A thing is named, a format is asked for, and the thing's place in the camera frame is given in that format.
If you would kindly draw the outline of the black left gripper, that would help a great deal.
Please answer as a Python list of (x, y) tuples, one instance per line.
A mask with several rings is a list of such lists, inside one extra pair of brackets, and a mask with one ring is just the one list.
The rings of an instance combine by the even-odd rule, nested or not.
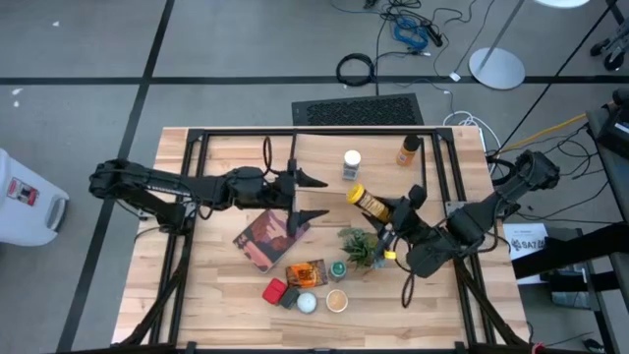
[(276, 173), (271, 188), (278, 194), (278, 204), (287, 211), (286, 230), (288, 235), (295, 235), (298, 229), (310, 220), (328, 213), (326, 209), (295, 211), (296, 184), (305, 188), (325, 188), (327, 183), (309, 176), (303, 169), (297, 171), (297, 161), (289, 158), (285, 171)]

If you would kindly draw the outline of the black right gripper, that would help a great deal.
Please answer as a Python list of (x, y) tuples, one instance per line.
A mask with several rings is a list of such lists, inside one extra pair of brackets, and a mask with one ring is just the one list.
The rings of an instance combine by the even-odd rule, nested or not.
[[(406, 263), (411, 272), (421, 278), (432, 276), (443, 264), (451, 260), (457, 251), (454, 240), (443, 228), (430, 226), (419, 217), (417, 210), (426, 199), (426, 189), (414, 185), (408, 193), (408, 198), (394, 200), (390, 205), (390, 223), (393, 230), (411, 246), (406, 255)], [(364, 218), (374, 228), (379, 241), (393, 241), (393, 233), (389, 230), (388, 223), (367, 213), (364, 214)]]

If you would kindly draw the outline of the yellow-lid spice jar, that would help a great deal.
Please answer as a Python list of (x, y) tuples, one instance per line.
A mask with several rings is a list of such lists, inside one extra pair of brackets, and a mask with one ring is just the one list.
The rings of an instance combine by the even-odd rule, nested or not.
[(389, 207), (371, 194), (362, 184), (356, 184), (346, 195), (347, 203), (359, 207), (383, 223), (390, 220)]

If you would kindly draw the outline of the black-lid orange spice jar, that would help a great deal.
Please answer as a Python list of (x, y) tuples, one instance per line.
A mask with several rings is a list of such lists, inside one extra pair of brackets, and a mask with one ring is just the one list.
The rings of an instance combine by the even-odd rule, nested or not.
[(420, 139), (418, 136), (406, 136), (402, 146), (400, 147), (395, 157), (396, 163), (400, 166), (409, 165), (422, 144), (423, 140)]

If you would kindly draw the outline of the white-lid spice jar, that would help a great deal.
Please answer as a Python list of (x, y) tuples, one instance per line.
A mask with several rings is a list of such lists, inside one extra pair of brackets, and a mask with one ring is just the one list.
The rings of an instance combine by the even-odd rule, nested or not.
[(342, 178), (347, 181), (355, 181), (358, 177), (361, 154), (354, 149), (347, 150), (343, 156)]

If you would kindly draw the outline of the red-lid patterned tin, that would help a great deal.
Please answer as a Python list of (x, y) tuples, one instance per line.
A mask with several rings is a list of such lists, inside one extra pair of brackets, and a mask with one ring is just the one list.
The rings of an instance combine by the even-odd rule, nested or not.
[(278, 278), (272, 278), (263, 290), (261, 297), (271, 305), (278, 305), (288, 286)]

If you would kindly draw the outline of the green tin black lid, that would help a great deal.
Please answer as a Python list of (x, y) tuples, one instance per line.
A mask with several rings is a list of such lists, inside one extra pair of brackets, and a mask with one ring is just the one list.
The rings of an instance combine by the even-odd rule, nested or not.
[(299, 297), (300, 297), (300, 291), (297, 288), (289, 287), (282, 294), (279, 300), (279, 304), (283, 308), (287, 310), (291, 310), (297, 304)]

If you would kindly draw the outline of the gold-lid sesame jar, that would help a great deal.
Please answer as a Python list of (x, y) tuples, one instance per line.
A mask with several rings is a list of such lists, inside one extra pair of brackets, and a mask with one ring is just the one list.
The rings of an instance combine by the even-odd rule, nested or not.
[(325, 304), (329, 311), (341, 313), (348, 307), (349, 300), (342, 290), (333, 289), (326, 295)]

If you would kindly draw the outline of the succulent plant black pot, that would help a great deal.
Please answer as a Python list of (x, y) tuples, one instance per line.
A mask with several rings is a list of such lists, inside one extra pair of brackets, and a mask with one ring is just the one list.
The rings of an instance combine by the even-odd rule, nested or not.
[(343, 228), (337, 235), (343, 242), (341, 250), (348, 255), (347, 262), (355, 269), (385, 267), (385, 260), (375, 256), (378, 238), (374, 233), (360, 228)]

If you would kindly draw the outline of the Yosemite landscape notebook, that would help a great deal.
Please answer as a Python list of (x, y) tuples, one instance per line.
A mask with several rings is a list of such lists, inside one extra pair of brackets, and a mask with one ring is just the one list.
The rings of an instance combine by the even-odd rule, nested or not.
[(254, 219), (233, 244), (261, 273), (269, 272), (311, 228), (307, 222), (294, 236), (287, 233), (288, 214), (269, 209)]

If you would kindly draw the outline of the orange taco seasoning packet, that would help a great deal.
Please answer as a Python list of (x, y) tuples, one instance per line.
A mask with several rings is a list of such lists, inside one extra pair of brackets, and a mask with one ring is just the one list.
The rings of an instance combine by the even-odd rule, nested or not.
[(289, 265), (285, 268), (289, 287), (313, 288), (328, 283), (323, 259)]

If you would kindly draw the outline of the patterned candle tin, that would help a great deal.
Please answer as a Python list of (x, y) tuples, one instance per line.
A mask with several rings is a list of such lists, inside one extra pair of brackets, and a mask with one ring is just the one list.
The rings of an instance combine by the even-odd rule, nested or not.
[(298, 296), (296, 305), (301, 313), (311, 314), (316, 310), (317, 298), (312, 292), (303, 292)]

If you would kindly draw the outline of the black floor mat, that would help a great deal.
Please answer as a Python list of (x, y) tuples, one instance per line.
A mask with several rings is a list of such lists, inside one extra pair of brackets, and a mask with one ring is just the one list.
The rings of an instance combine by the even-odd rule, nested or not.
[(297, 101), (291, 108), (294, 126), (425, 124), (414, 93)]

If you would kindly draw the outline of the black caster base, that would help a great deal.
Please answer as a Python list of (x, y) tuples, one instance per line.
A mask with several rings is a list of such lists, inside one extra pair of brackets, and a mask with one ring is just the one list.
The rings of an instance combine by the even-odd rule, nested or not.
[(596, 43), (590, 49), (592, 57), (606, 54), (603, 66), (608, 71), (617, 71), (624, 63), (624, 56), (629, 53), (629, 18), (619, 25), (615, 32)]

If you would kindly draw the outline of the white plastic bin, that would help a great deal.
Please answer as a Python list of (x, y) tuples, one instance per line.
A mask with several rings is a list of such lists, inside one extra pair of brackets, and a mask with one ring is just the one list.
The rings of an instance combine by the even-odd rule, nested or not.
[(0, 243), (36, 247), (58, 235), (69, 195), (0, 148)]

